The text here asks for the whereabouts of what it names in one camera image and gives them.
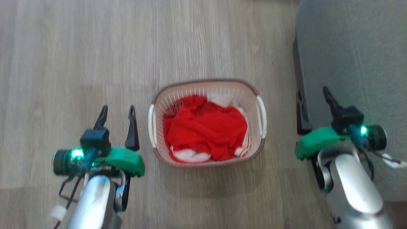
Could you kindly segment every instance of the red cloth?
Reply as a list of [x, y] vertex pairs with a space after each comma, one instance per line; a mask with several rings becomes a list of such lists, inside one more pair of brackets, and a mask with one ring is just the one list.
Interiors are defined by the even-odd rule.
[[170, 110], [164, 115], [164, 140], [175, 161], [171, 146], [174, 151], [192, 149], [211, 154], [214, 161], [225, 161], [243, 144], [247, 123], [234, 107], [189, 96], [176, 101]]

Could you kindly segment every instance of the laminate flooring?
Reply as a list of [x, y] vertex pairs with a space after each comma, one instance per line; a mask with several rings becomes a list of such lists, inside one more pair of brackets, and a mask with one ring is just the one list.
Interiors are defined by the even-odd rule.
[[[0, 223], [43, 228], [63, 181], [55, 150], [79, 146], [103, 104], [113, 145], [136, 107], [146, 175], [122, 228], [331, 228], [309, 163], [297, 161], [292, 45], [298, 0], [0, 0]], [[242, 79], [263, 98], [264, 150], [206, 170], [161, 163], [147, 113], [159, 89]], [[74, 209], [70, 207], [61, 228]]]

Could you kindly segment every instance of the gray sofa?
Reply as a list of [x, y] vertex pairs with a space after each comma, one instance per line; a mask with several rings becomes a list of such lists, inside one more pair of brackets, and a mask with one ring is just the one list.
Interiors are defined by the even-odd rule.
[[[407, 161], [407, 1], [302, 0], [296, 36], [298, 86], [314, 128], [331, 122], [327, 85], [341, 105], [363, 112], [366, 124], [383, 126], [385, 152]], [[383, 199], [407, 201], [407, 168], [370, 158]]]

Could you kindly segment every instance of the laundry basket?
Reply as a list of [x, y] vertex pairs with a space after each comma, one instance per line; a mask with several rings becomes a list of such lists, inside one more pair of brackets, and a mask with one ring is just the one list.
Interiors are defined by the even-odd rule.
[[[226, 97], [238, 102], [247, 115], [251, 146], [244, 157], [228, 161], [210, 161], [186, 164], [174, 161], [164, 142], [163, 117], [173, 102], [190, 95], [206, 96], [208, 99]], [[150, 106], [148, 127], [150, 141], [156, 156], [174, 167], [211, 167], [230, 165], [252, 160], [263, 149], [267, 133], [267, 116], [263, 100], [248, 83], [239, 80], [209, 80], [176, 84], [162, 89]]]

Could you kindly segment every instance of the green bracket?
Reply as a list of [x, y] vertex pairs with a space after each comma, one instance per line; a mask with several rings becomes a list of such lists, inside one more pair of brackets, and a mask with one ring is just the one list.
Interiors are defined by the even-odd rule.
[[112, 147], [106, 157], [96, 158], [94, 165], [106, 164], [119, 168], [132, 176], [144, 176], [145, 165], [141, 155], [133, 150], [122, 147]]
[[339, 135], [332, 127], [322, 127], [304, 135], [295, 148], [298, 160], [310, 159], [314, 154], [328, 148], [338, 141], [350, 139], [349, 135]]

